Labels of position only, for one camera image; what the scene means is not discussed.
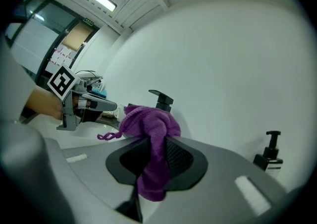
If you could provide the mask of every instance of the purple towel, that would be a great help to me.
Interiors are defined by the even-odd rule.
[[[98,139],[120,138],[123,132],[132,136],[150,136],[151,157],[137,180],[138,193],[150,201],[162,201],[165,197],[163,188],[169,181],[164,137],[180,136],[180,127],[170,113],[156,108],[132,105],[124,112],[127,116],[120,123],[119,132],[99,134]]]

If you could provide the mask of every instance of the human hand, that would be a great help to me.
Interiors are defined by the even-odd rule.
[[[78,99],[78,95],[73,95],[73,107],[78,106]],[[60,99],[55,94],[39,86],[35,86],[25,107],[32,109],[36,113],[50,115],[55,119],[62,120],[63,109]]]

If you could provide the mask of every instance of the gray surface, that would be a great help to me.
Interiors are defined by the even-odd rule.
[[[44,140],[37,130],[14,122],[0,123],[0,167],[46,222],[74,223],[70,206],[56,182]]]
[[[45,139],[51,166],[64,196],[70,204],[75,221],[78,224],[132,224],[136,223],[126,216],[114,211],[95,196],[67,163],[58,143]]]
[[[89,107],[92,111],[114,111],[117,108],[116,103],[103,99],[102,97],[94,96],[90,93],[84,93],[82,94],[82,97],[97,102],[97,106],[95,108],[92,108],[91,106]]]
[[[131,139],[63,150],[66,158],[80,154],[88,156],[88,159],[69,165],[92,193],[112,208],[116,208],[124,201],[129,200],[133,187],[120,184],[113,178],[106,168],[106,158],[116,149],[129,143],[131,143]]]
[[[91,147],[65,149],[65,157],[87,154],[88,159],[70,164],[81,181],[111,207],[129,199],[132,187],[117,183],[107,171],[107,156],[136,140],[126,139]],[[168,192],[147,223],[242,223],[255,218],[248,203],[234,183],[239,176],[248,176],[267,199],[275,203],[284,189],[261,169],[240,155],[191,139],[179,141],[201,151],[208,160],[208,170],[202,180],[186,191]]]
[[[206,156],[207,173],[190,190],[168,192],[148,224],[237,224],[255,218],[234,183],[242,175],[248,176],[272,203],[285,195],[284,189],[273,178],[240,155],[191,139],[179,140]]]
[[[72,90],[68,92],[65,99],[62,101],[62,108],[63,108],[63,116],[62,116],[63,123],[60,126],[58,126],[56,129],[64,130],[64,131],[76,130],[76,127],[80,123],[80,118],[74,114]]]

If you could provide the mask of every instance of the black pump bottle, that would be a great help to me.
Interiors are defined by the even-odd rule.
[[[263,155],[257,154],[255,156],[253,163],[276,178],[283,164],[283,160],[277,157],[278,149],[276,148],[277,137],[281,135],[281,132],[267,131],[266,134],[272,135],[269,146],[265,147]]]

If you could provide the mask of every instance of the white sink basin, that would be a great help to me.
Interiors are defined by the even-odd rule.
[[[43,137],[55,139],[61,149],[93,146],[124,139],[124,137],[121,137],[110,141],[99,140],[97,138],[98,134],[104,135],[108,132],[118,132],[117,129],[106,124],[96,122],[80,123],[75,131],[57,130],[56,127],[60,124],[61,121],[41,114],[28,123],[29,126],[36,128]]]

